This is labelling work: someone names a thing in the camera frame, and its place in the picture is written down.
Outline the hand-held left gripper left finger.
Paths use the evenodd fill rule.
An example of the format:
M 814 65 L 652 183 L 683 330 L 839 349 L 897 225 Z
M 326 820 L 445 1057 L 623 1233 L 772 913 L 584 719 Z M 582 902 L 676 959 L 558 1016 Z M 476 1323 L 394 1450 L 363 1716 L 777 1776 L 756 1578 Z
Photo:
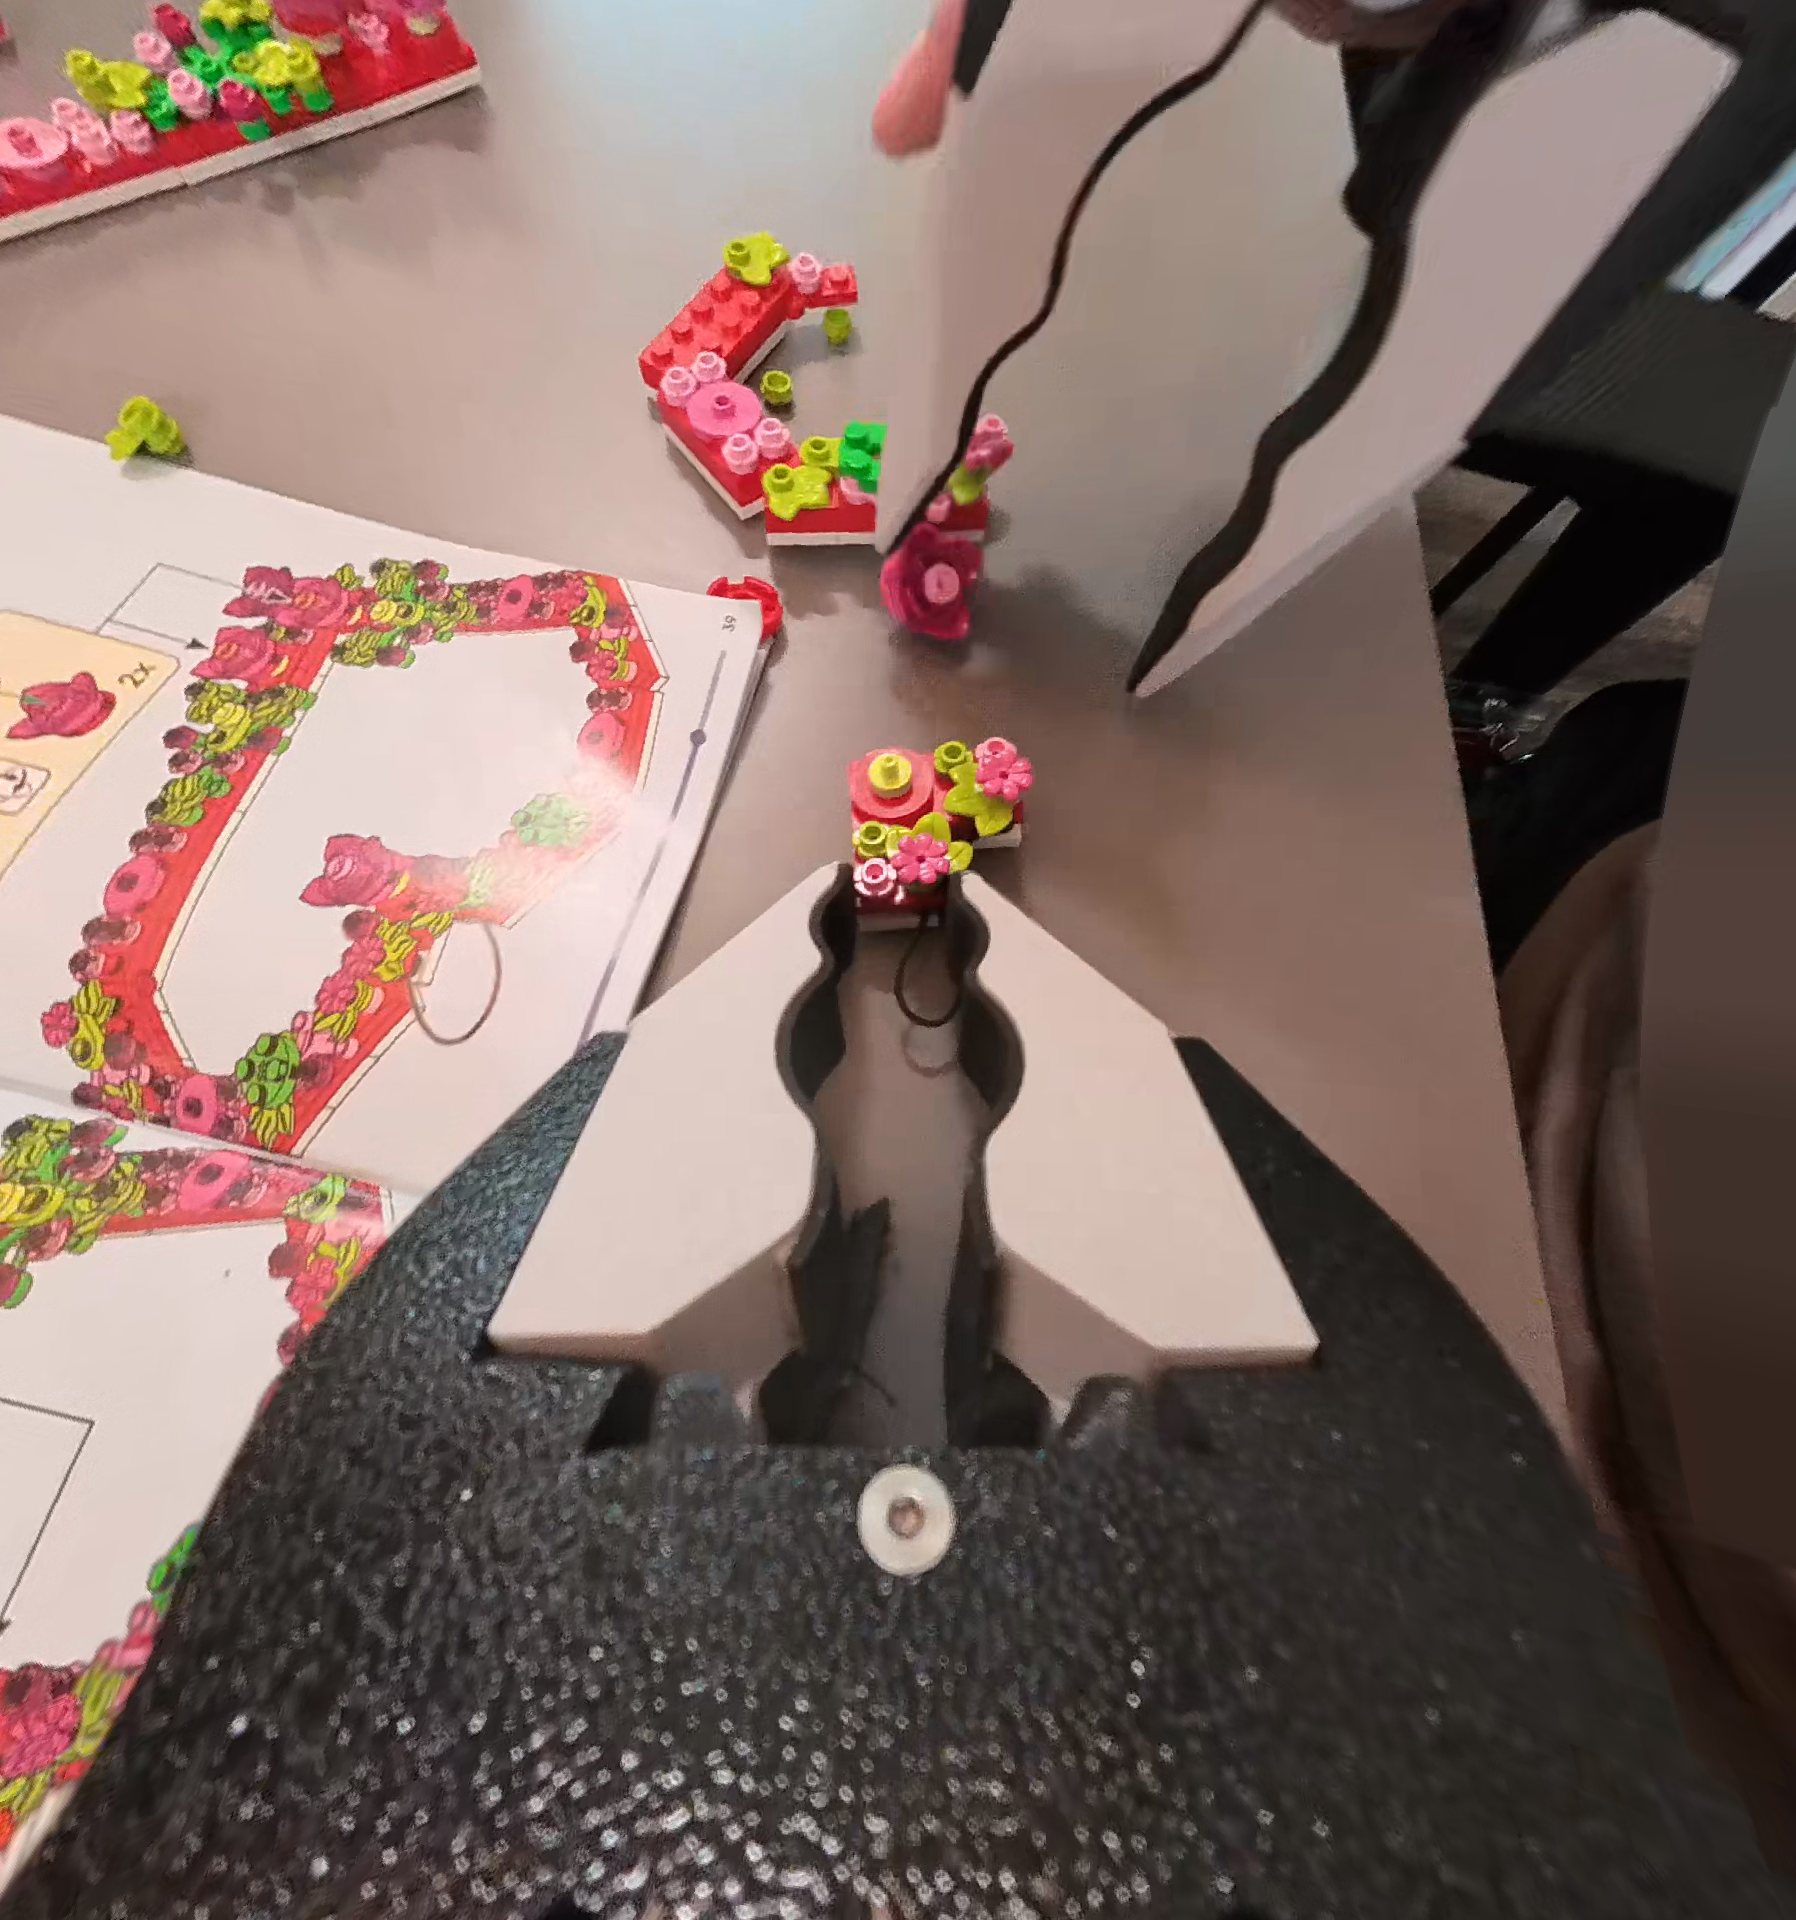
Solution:
M 635 1016 L 490 1320 L 498 1358 L 839 1374 L 860 1283 L 815 1108 L 857 946 L 851 867 L 826 865 Z

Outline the person's right hand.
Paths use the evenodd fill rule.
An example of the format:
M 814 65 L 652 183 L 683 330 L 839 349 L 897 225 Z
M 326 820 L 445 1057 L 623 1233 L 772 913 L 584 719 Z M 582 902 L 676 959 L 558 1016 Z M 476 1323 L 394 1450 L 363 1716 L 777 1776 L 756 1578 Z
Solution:
M 937 2 L 881 90 L 872 116 L 877 150 L 907 160 L 933 150 L 950 107 L 968 5 Z

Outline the clear plastic bag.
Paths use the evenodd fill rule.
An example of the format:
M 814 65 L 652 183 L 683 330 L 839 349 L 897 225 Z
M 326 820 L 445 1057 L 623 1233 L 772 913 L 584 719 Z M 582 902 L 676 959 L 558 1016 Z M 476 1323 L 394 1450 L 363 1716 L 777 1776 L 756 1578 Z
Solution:
M 1446 680 L 1448 717 L 1459 764 L 1482 769 L 1513 762 L 1535 749 L 1545 730 L 1542 695 L 1520 694 L 1462 677 Z

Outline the angled red lego flower section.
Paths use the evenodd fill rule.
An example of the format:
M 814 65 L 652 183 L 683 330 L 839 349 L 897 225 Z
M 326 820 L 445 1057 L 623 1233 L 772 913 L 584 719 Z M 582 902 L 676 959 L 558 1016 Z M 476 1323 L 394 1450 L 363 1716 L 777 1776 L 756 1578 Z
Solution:
M 670 445 L 770 544 L 848 547 L 877 538 L 886 422 L 815 429 L 794 419 L 791 372 L 772 362 L 786 333 L 857 309 L 853 264 L 794 252 L 767 231 L 732 238 L 638 354 Z

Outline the long red lego flower section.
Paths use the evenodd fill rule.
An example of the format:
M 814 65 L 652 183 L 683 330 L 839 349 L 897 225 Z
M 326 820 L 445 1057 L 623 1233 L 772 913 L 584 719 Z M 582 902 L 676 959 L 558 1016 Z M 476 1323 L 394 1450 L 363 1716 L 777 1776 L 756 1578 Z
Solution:
M 0 118 L 0 245 L 243 173 L 472 92 L 447 5 L 148 5 L 128 53 L 64 53 Z

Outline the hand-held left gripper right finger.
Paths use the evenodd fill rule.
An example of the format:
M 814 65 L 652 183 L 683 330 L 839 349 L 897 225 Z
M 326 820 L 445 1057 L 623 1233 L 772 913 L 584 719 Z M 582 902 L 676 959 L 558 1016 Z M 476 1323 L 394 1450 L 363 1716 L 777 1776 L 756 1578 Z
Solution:
M 966 1034 L 1005 1021 L 982 1187 L 998 1353 L 1054 1407 L 1087 1380 L 1302 1365 L 1319 1332 L 1172 1033 L 982 877 Z

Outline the person's beige clothed leg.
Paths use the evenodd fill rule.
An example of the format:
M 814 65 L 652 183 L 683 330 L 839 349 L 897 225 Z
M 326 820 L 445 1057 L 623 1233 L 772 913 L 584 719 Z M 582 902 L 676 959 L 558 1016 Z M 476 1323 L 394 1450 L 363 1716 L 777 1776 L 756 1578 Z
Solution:
M 1659 824 L 1593 854 L 1509 956 L 1499 1004 L 1571 1449 L 1650 1619 L 1687 1732 L 1796 1880 L 1796 1569 L 1702 1543 L 1655 1301 L 1639 1012 Z

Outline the small red lego flower block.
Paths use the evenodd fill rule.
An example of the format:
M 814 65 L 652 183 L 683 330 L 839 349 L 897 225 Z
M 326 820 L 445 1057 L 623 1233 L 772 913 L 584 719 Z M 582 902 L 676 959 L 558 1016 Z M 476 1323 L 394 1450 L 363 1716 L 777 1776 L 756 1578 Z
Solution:
M 1007 735 L 886 746 L 848 766 L 855 894 L 867 924 L 920 924 L 982 852 L 1023 843 L 1036 781 Z

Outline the black mesh chair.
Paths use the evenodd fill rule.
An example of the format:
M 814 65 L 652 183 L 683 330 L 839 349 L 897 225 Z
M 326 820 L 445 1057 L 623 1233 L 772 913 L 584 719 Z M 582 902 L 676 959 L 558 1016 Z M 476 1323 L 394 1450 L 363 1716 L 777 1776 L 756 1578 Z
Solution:
M 1715 563 L 1794 359 L 1796 317 L 1657 291 L 1497 402 L 1459 467 L 1520 486 L 1532 522 L 1571 517 L 1448 681 L 1551 694 Z

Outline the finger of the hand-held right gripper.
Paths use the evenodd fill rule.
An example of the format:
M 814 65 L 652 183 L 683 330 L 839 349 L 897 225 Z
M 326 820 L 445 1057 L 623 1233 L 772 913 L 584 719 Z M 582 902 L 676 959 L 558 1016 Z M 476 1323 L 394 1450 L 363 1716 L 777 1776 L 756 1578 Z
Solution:
M 966 2 L 943 136 L 922 168 L 890 368 L 881 552 L 959 464 L 988 384 L 1053 317 L 1111 165 L 1207 92 L 1265 5 Z
M 1370 241 L 1355 303 L 1172 587 L 1136 695 L 1453 462 L 1741 65 L 1701 30 L 1443 30 L 1398 73 L 1346 188 Z

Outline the tiny red lego flower piece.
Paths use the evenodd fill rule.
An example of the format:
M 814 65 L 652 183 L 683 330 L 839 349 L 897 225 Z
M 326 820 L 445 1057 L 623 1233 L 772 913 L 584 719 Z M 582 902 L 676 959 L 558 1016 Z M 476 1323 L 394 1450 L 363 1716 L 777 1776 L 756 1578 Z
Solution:
M 990 527 L 990 486 L 1012 455 L 1007 422 L 982 416 L 959 466 L 932 495 L 926 523 L 950 538 L 983 543 Z

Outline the lego instruction booklet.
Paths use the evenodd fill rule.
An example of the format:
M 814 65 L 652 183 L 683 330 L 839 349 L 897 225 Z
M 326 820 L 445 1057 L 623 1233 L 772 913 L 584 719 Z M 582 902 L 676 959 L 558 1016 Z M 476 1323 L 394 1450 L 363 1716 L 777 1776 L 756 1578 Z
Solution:
M 284 1370 L 631 1021 L 763 667 L 742 599 L 0 418 L 0 1887 Z

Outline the magenta lego rose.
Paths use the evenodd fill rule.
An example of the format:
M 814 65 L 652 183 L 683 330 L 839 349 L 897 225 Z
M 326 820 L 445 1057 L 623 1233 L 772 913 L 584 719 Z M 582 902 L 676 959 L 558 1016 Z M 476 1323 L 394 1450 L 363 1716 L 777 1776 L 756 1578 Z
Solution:
M 911 635 L 966 642 L 980 577 L 978 541 L 922 522 L 886 554 L 880 585 L 889 614 Z

